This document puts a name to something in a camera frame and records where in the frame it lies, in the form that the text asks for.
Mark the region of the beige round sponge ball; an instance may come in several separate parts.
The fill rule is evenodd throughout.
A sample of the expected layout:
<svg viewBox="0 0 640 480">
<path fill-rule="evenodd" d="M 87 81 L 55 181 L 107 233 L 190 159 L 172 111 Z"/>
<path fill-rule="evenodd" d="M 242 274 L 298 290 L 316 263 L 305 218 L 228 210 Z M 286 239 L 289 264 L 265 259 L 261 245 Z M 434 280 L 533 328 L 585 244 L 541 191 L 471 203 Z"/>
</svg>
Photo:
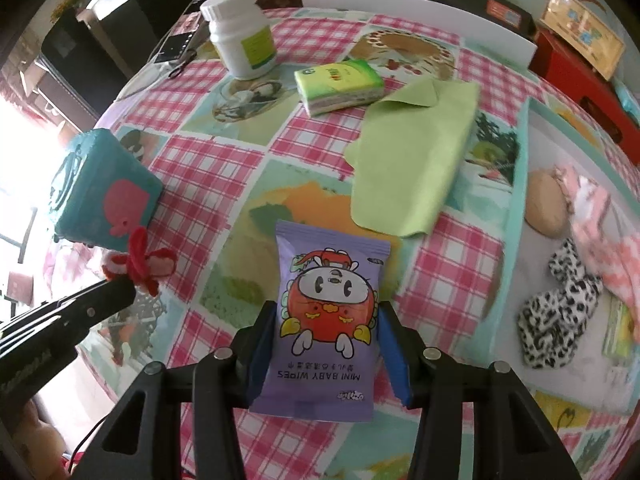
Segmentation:
<svg viewBox="0 0 640 480">
<path fill-rule="evenodd" d="M 545 237 L 559 238 L 565 231 L 567 203 L 558 181 L 547 171 L 528 174 L 524 219 Z"/>
</svg>

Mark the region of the tan cartoon suitcase box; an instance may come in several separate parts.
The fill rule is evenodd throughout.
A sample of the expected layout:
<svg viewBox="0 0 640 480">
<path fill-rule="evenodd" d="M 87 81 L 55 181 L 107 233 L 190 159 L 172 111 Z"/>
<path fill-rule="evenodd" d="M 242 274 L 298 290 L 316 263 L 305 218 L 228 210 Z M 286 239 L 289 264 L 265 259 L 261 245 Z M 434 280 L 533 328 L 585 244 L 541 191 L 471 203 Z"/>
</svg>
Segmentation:
<svg viewBox="0 0 640 480">
<path fill-rule="evenodd" d="M 540 21 L 572 46 L 605 80 L 614 75 L 625 44 L 579 0 L 547 0 Z"/>
</svg>

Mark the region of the blue wet wipes pack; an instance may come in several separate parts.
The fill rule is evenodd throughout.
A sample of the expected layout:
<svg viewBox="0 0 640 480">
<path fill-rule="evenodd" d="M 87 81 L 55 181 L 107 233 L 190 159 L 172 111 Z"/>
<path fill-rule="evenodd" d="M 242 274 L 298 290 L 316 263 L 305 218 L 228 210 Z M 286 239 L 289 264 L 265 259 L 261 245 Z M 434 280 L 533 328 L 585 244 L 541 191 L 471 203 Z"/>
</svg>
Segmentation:
<svg viewBox="0 0 640 480">
<path fill-rule="evenodd" d="M 640 105 L 634 94 L 618 78 L 612 79 L 612 86 L 624 112 L 640 127 Z"/>
</svg>

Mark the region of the green tissue pack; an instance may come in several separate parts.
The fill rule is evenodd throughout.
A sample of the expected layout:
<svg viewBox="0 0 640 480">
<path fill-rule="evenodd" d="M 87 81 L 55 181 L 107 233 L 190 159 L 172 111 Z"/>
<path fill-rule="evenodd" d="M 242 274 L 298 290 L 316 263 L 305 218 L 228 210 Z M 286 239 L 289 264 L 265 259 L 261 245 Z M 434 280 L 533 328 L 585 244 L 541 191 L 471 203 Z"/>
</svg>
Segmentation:
<svg viewBox="0 0 640 480">
<path fill-rule="evenodd" d="M 611 297 L 602 353 L 609 359 L 627 362 L 634 356 L 634 322 L 622 300 Z"/>
<path fill-rule="evenodd" d="M 309 117 L 370 104 L 385 94 L 383 78 L 363 60 L 296 70 L 297 91 Z"/>
</svg>

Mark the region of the teal square toy box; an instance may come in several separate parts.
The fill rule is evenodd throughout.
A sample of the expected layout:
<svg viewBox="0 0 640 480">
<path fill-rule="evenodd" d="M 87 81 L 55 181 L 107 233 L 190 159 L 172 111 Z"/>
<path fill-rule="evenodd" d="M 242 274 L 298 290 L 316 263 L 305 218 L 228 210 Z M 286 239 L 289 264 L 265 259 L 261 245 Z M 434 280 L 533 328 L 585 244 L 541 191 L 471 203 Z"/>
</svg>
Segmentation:
<svg viewBox="0 0 640 480">
<path fill-rule="evenodd" d="M 131 233 L 149 225 L 162 191 L 162 181 L 110 130 L 81 133 L 51 182 L 53 238 L 126 252 Z"/>
</svg>

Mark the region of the red yarn bow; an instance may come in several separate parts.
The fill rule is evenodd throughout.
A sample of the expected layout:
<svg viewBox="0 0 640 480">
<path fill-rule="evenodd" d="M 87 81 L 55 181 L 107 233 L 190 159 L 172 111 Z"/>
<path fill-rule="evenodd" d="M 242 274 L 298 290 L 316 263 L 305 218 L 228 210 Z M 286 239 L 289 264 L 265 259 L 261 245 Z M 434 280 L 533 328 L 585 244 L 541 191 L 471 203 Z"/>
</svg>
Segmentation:
<svg viewBox="0 0 640 480">
<path fill-rule="evenodd" d="M 143 226 L 138 226 L 129 237 L 128 250 L 104 252 L 101 268 L 109 281 L 128 276 L 142 292 L 157 297 L 160 283 L 176 272 L 177 261 L 178 256 L 171 248 L 149 250 L 148 231 Z"/>
</svg>

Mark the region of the pink white zigzag cloth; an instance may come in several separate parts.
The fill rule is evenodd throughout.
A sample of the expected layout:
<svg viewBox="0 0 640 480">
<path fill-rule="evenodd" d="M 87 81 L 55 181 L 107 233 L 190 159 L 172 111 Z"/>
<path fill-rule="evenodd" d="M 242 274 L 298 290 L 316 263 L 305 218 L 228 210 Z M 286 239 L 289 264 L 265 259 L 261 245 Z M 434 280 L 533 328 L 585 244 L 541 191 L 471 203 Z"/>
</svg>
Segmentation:
<svg viewBox="0 0 640 480">
<path fill-rule="evenodd" d="M 582 263 L 591 274 L 602 278 L 604 286 L 623 300 L 639 316 L 639 234 L 609 240 L 602 230 L 570 218 L 570 232 Z"/>
</svg>

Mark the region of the black box with gauge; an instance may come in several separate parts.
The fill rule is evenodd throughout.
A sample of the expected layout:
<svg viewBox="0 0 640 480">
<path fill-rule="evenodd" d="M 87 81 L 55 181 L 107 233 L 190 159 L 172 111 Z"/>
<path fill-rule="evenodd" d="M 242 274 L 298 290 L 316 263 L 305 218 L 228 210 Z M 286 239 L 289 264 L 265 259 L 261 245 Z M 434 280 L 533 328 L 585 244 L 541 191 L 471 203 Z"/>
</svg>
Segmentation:
<svg viewBox="0 0 640 480">
<path fill-rule="evenodd" d="M 532 40 L 536 35 L 533 17 L 508 0 L 432 0 L 470 12 Z"/>
</svg>

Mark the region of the white pill bottle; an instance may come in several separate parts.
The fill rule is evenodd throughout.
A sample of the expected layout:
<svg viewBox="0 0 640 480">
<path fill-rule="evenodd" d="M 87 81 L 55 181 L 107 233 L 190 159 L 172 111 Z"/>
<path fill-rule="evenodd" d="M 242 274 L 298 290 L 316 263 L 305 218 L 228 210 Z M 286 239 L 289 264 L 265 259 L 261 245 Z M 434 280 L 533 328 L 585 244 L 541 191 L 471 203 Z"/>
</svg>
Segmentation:
<svg viewBox="0 0 640 480">
<path fill-rule="evenodd" d="M 257 0 L 205 0 L 200 11 L 210 42 L 235 79 L 257 79 L 276 64 L 270 21 Z"/>
</svg>

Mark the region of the teal shallow tray box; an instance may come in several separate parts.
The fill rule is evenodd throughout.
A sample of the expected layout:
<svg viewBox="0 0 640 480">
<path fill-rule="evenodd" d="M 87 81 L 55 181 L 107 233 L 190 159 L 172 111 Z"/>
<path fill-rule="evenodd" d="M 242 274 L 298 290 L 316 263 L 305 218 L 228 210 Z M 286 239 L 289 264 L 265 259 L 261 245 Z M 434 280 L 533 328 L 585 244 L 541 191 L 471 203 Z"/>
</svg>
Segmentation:
<svg viewBox="0 0 640 480">
<path fill-rule="evenodd" d="M 614 257 L 639 232 L 639 203 L 605 157 L 548 106 L 518 115 L 518 158 L 496 299 L 465 347 L 480 364 L 508 362 L 523 382 L 629 413 L 639 357 L 605 353 L 620 291 L 588 244 Z"/>
</svg>

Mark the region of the leopard print scrunchie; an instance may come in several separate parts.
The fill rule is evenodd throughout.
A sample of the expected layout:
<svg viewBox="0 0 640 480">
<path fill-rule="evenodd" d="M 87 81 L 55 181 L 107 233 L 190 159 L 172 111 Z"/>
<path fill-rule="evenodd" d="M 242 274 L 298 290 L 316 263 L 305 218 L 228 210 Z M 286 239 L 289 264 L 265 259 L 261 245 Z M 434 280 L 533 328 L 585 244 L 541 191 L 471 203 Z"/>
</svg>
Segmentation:
<svg viewBox="0 0 640 480">
<path fill-rule="evenodd" d="M 604 289 L 569 237 L 551 256 L 548 269 L 558 286 L 527 299 L 518 314 L 523 359 L 535 370 L 570 364 Z"/>
</svg>

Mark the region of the purple baby wipes pack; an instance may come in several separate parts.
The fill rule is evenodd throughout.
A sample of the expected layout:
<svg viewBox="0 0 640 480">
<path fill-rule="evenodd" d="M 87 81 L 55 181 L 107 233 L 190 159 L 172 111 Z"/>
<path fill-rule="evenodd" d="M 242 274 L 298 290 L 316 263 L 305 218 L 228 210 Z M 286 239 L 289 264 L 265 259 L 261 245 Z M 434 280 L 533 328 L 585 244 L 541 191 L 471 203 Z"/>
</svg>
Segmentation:
<svg viewBox="0 0 640 480">
<path fill-rule="evenodd" d="M 280 220 L 280 286 L 263 415 L 367 422 L 380 281 L 390 242 Z"/>
</svg>

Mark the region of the black smartphone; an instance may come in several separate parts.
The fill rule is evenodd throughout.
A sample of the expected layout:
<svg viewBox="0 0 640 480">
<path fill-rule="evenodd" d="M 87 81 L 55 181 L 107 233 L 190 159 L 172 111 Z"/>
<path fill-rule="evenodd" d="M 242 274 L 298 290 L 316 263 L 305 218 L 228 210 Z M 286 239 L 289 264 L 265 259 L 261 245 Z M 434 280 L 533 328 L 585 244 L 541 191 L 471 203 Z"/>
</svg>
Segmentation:
<svg viewBox="0 0 640 480">
<path fill-rule="evenodd" d="M 187 50 L 195 50 L 207 36 L 208 27 L 200 12 L 183 14 L 160 45 L 153 62 L 177 62 Z"/>
</svg>

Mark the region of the pink fabric scrunchie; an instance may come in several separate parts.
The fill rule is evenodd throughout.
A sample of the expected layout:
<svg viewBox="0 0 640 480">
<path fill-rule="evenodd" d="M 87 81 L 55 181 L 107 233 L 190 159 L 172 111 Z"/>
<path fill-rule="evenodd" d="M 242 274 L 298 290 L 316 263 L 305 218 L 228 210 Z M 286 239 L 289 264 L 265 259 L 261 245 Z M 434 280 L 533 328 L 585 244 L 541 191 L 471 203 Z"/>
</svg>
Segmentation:
<svg viewBox="0 0 640 480">
<path fill-rule="evenodd" d="M 573 219 L 598 228 L 610 204 L 606 188 L 578 174 L 573 166 L 555 166 L 554 177 L 561 185 Z"/>
</svg>

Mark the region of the light green microfiber cloth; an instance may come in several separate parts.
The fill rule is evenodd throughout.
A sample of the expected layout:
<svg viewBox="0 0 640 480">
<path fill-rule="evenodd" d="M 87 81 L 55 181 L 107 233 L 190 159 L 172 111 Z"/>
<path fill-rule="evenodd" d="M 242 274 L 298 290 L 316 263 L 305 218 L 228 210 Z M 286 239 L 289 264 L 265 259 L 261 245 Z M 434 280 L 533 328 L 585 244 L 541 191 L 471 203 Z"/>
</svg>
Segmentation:
<svg viewBox="0 0 640 480">
<path fill-rule="evenodd" d="M 350 216 L 398 237 L 433 231 L 480 104 L 474 81 L 420 76 L 371 104 L 344 151 L 352 166 Z"/>
</svg>

